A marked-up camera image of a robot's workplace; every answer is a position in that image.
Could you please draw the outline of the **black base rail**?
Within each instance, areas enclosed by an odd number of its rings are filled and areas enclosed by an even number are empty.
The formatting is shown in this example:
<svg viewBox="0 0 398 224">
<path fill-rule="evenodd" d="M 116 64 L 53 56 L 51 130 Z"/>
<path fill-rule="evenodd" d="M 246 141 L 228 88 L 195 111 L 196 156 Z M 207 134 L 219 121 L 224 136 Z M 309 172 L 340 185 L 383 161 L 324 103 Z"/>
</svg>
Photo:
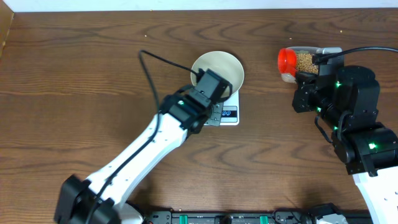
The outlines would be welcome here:
<svg viewBox="0 0 398 224">
<path fill-rule="evenodd" d="M 366 212 L 344 212 L 332 203 L 308 210 L 278 208 L 269 212 L 175 212 L 153 211 L 144 215 L 144 224 L 370 224 Z"/>
</svg>

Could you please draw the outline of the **red plastic measuring scoop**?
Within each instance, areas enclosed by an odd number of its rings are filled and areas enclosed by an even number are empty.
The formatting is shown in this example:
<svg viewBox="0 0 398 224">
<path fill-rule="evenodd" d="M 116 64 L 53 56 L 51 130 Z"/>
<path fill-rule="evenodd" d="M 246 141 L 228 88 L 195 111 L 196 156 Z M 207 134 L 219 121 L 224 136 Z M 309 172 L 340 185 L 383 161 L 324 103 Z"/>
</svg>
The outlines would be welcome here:
<svg viewBox="0 0 398 224">
<path fill-rule="evenodd" d="M 281 74 L 290 74 L 293 77 L 297 72 L 297 56 L 293 49 L 283 48 L 279 50 L 277 66 Z"/>
</svg>

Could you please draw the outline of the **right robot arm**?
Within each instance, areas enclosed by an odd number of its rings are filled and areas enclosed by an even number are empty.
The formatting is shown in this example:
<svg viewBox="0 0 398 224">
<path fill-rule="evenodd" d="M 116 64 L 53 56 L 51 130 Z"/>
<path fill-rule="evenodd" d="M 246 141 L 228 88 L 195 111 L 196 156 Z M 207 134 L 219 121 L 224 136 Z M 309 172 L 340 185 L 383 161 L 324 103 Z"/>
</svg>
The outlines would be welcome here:
<svg viewBox="0 0 398 224">
<path fill-rule="evenodd" d="M 292 106 L 315 111 L 331 128 L 324 135 L 361 192 L 373 223 L 397 223 L 397 134 L 377 121 L 380 85 L 362 66 L 328 65 L 297 72 Z"/>
</svg>

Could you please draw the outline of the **cream ceramic bowl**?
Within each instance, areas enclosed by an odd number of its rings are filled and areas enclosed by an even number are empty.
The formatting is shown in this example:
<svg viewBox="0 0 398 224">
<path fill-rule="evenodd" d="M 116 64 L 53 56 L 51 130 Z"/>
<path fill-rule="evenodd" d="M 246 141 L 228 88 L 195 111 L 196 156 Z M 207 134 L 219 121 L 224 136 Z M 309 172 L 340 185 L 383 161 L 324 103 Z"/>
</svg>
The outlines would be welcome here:
<svg viewBox="0 0 398 224">
<path fill-rule="evenodd" d="M 241 88 L 244 82 L 244 69 L 241 62 L 232 54 L 223 51 L 212 51 L 201 55 L 192 65 L 192 70 L 198 72 L 210 69 L 229 81 L 232 86 L 232 96 Z"/>
</svg>

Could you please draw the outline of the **pile of soybeans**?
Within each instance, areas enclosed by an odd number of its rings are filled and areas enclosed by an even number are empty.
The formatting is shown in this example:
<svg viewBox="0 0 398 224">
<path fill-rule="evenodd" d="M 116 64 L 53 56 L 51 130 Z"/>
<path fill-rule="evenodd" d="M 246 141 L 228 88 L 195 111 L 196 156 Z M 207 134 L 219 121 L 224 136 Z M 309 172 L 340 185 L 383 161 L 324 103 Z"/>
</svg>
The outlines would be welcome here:
<svg viewBox="0 0 398 224">
<path fill-rule="evenodd" d="M 316 65 L 313 64 L 312 62 L 312 58 L 313 55 L 312 54 L 304 54 L 304 53 L 299 53 L 296 54 L 297 57 L 297 63 L 295 68 L 299 71 L 299 72 L 307 72 L 307 73 L 315 73 L 317 74 L 319 69 Z"/>
</svg>

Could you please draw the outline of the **white digital kitchen scale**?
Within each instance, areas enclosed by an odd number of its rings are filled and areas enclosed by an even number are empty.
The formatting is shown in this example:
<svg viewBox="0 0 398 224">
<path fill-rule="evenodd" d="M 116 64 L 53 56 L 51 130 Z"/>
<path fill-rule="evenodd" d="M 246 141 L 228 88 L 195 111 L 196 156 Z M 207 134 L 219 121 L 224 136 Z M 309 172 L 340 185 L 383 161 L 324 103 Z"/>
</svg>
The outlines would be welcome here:
<svg viewBox="0 0 398 224">
<path fill-rule="evenodd" d="M 236 126 L 239 124 L 239 92 L 234 93 L 223 102 L 220 126 Z"/>
</svg>

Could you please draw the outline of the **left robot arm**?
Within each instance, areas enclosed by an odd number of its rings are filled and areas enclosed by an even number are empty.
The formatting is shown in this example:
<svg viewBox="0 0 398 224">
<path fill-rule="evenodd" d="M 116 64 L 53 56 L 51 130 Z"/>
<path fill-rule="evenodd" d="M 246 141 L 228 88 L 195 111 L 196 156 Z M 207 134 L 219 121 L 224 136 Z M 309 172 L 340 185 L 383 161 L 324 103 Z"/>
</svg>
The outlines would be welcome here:
<svg viewBox="0 0 398 224">
<path fill-rule="evenodd" d="M 55 223 L 142 223 L 127 203 L 141 180 L 191 134 L 197 134 L 212 107 L 226 100 L 233 84 L 218 73 L 200 70 L 197 84 L 167 95 L 148 127 L 120 155 L 85 180 L 71 175 L 60 190 Z"/>
</svg>

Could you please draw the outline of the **clear plastic container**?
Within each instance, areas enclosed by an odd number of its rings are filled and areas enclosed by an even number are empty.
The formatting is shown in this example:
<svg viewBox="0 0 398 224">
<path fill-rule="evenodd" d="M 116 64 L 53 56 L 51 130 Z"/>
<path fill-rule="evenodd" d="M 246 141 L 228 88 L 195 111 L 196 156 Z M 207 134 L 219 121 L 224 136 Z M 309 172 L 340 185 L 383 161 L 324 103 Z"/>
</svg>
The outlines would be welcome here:
<svg viewBox="0 0 398 224">
<path fill-rule="evenodd" d="M 288 48 L 293 49 L 296 54 L 304 53 L 304 54 L 312 54 L 313 56 L 315 55 L 316 50 L 318 49 L 317 47 L 288 47 Z M 284 82 L 295 83 L 295 76 L 293 77 L 290 74 L 281 74 L 281 78 Z"/>
</svg>

